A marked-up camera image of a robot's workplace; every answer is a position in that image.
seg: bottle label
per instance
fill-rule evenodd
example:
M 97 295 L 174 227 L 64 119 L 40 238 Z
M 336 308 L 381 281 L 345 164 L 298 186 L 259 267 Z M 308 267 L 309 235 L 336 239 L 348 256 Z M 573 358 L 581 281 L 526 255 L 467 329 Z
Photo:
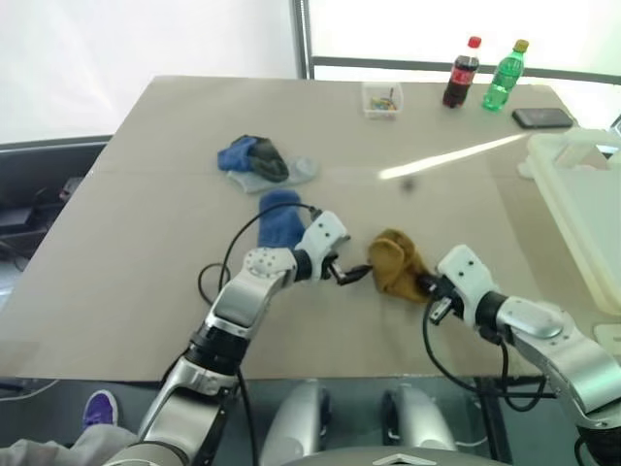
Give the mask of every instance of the bottle label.
M 474 71 L 460 70 L 453 66 L 450 71 L 450 80 L 454 83 L 469 85 L 473 83 Z

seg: green plastic bottle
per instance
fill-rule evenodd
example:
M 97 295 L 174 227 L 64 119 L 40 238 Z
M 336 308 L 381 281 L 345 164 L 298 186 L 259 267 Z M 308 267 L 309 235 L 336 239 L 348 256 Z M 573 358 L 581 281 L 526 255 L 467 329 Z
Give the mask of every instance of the green plastic bottle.
M 513 52 L 500 62 L 494 73 L 494 80 L 483 97 L 485 109 L 497 112 L 505 106 L 509 93 L 524 71 L 524 52 L 528 45 L 528 41 L 520 39 L 513 46 Z

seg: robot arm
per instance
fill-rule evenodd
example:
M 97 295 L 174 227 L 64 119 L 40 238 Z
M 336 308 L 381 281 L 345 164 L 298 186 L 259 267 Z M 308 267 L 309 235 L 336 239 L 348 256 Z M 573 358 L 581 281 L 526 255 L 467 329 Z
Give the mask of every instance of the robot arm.
M 238 387 L 237 373 L 272 297 L 294 282 L 324 277 L 333 250 L 348 239 L 323 212 L 294 250 L 259 248 L 226 284 L 147 411 L 139 443 L 106 465 L 209 465 Z
M 598 454 L 599 441 L 618 443 L 616 454 L 621 454 L 621 367 L 614 357 L 586 338 L 569 313 L 503 295 L 487 267 L 464 245 L 437 269 L 435 294 L 443 300 L 430 320 L 438 324 L 453 311 L 472 329 L 500 334 L 543 372 L 600 464 L 607 460 Z

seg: red bottle cap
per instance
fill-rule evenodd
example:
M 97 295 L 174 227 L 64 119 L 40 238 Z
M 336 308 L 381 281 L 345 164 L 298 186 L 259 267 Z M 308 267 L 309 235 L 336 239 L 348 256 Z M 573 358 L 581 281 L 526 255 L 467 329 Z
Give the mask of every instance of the red bottle cap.
M 472 36 L 468 41 L 468 47 L 471 49 L 478 49 L 478 46 L 481 45 L 481 38 L 478 36 Z

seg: gray pants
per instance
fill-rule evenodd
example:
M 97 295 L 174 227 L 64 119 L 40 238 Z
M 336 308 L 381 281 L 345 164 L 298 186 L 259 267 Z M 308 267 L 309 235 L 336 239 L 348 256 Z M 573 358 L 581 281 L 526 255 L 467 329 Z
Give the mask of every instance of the gray pants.
M 69 449 L 55 442 L 20 440 L 0 449 L 0 466 L 101 466 L 136 439 L 122 427 L 98 424 L 84 430 Z

